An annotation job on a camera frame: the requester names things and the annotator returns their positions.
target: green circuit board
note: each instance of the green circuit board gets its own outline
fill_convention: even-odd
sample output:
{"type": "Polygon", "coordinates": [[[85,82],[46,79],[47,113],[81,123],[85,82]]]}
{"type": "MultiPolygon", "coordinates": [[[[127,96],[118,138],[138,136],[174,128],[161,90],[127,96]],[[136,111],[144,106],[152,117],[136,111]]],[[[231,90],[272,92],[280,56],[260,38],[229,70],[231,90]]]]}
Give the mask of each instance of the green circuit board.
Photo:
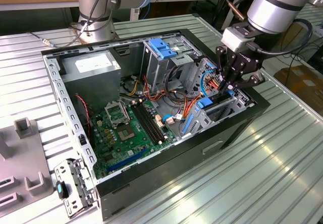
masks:
{"type": "MultiPolygon", "coordinates": [[[[147,111],[149,110],[155,115],[155,108],[150,101],[145,101],[142,105],[147,111]]],[[[97,158],[93,169],[97,179],[103,178],[115,170],[121,169],[176,141],[174,134],[167,127],[163,127],[163,129],[160,129],[160,132],[164,137],[166,136],[166,139],[161,144],[153,143],[133,113],[131,107],[127,105],[125,109],[129,115],[129,124],[122,124],[121,126],[117,126],[116,129],[112,127],[105,111],[91,117],[91,122],[94,126],[91,145],[97,158]],[[109,171],[110,167],[116,167],[122,161],[126,161],[127,164],[122,164],[122,166],[115,170],[109,171]]],[[[118,115],[118,112],[119,109],[117,108],[109,109],[111,116],[118,115]]],[[[151,118],[156,124],[154,115],[151,118]]]]}

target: blue pcie slot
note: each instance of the blue pcie slot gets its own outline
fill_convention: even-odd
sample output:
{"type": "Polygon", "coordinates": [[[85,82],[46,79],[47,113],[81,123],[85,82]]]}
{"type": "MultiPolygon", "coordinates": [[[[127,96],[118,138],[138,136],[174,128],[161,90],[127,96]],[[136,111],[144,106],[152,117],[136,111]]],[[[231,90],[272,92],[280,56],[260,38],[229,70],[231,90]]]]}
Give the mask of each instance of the blue pcie slot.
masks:
{"type": "Polygon", "coordinates": [[[110,167],[106,168],[106,172],[107,172],[107,173],[108,173],[108,172],[111,172],[111,171],[113,171],[113,170],[116,170],[116,169],[118,169],[118,168],[120,168],[120,167],[123,167],[123,166],[127,165],[128,163],[130,163],[130,162],[132,162],[132,161],[134,161],[134,160],[137,160],[137,159],[141,158],[141,157],[142,157],[142,155],[143,155],[143,153],[144,153],[146,150],[147,150],[147,148],[145,148],[144,150],[141,150],[139,153],[137,153],[137,154],[135,154],[135,155],[133,155],[133,156],[131,156],[131,157],[129,157],[129,158],[127,158],[127,159],[125,159],[125,160],[122,160],[121,162],[118,162],[118,163],[116,163],[116,164],[114,164],[114,165],[112,165],[112,166],[110,166],[110,167]]]}

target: blue plastic tab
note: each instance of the blue plastic tab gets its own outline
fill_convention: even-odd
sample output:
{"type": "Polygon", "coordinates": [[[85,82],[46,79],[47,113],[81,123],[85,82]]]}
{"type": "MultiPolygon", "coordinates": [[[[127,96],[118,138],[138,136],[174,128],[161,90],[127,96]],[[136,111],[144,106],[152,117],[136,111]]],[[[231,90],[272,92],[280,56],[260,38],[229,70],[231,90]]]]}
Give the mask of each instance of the blue plastic tab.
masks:
{"type": "Polygon", "coordinates": [[[210,104],[213,104],[212,100],[210,100],[208,97],[202,98],[198,101],[197,105],[203,109],[204,107],[209,106],[210,104]]]}
{"type": "Polygon", "coordinates": [[[59,184],[59,185],[57,185],[57,191],[59,192],[59,193],[61,193],[61,191],[62,191],[62,186],[59,184]]]}
{"type": "Polygon", "coordinates": [[[182,133],[183,133],[183,134],[185,134],[185,132],[187,131],[187,128],[188,128],[188,127],[189,127],[189,125],[191,124],[191,121],[193,120],[193,118],[194,118],[194,115],[193,115],[193,114],[191,114],[190,118],[189,118],[189,119],[188,119],[188,121],[187,121],[187,124],[186,124],[186,126],[185,126],[184,130],[182,131],[182,133]]]}
{"type": "Polygon", "coordinates": [[[177,53],[172,51],[170,47],[160,38],[149,40],[149,45],[158,53],[162,59],[169,59],[177,56],[177,53]]]}
{"type": "Polygon", "coordinates": [[[229,95],[234,96],[234,92],[232,90],[227,90],[226,91],[229,95]]]}

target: cardboard box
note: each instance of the cardboard box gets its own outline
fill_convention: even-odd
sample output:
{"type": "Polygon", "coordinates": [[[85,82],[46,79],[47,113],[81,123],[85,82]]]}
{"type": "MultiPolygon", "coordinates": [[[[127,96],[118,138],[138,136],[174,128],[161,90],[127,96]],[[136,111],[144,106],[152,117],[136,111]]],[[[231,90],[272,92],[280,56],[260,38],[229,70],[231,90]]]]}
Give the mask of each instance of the cardboard box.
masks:
{"type": "MultiPolygon", "coordinates": [[[[285,84],[288,68],[281,69],[274,77],[285,84]]],[[[306,66],[292,67],[287,88],[323,116],[323,76],[306,66]]]]}

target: slotted metal table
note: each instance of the slotted metal table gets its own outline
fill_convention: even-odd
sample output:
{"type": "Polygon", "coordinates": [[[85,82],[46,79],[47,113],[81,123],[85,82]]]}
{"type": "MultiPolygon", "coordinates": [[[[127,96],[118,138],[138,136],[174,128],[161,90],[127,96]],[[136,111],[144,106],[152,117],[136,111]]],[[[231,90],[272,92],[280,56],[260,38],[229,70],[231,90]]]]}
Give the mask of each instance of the slotted metal table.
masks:
{"type": "MultiPolygon", "coordinates": [[[[193,15],[115,24],[121,38],[188,28],[212,50],[220,36],[193,15]]],[[[69,29],[39,32],[64,45],[69,29]]],[[[22,117],[37,120],[44,152],[53,168],[76,158],[56,105],[40,51],[29,34],[0,37],[0,128],[22,117]]],[[[263,72],[255,89],[269,109],[224,151],[196,166],[108,223],[316,223],[323,214],[323,120],[263,72]]],[[[57,192],[0,219],[0,223],[102,223],[92,207],[67,218],[57,192]]]]}

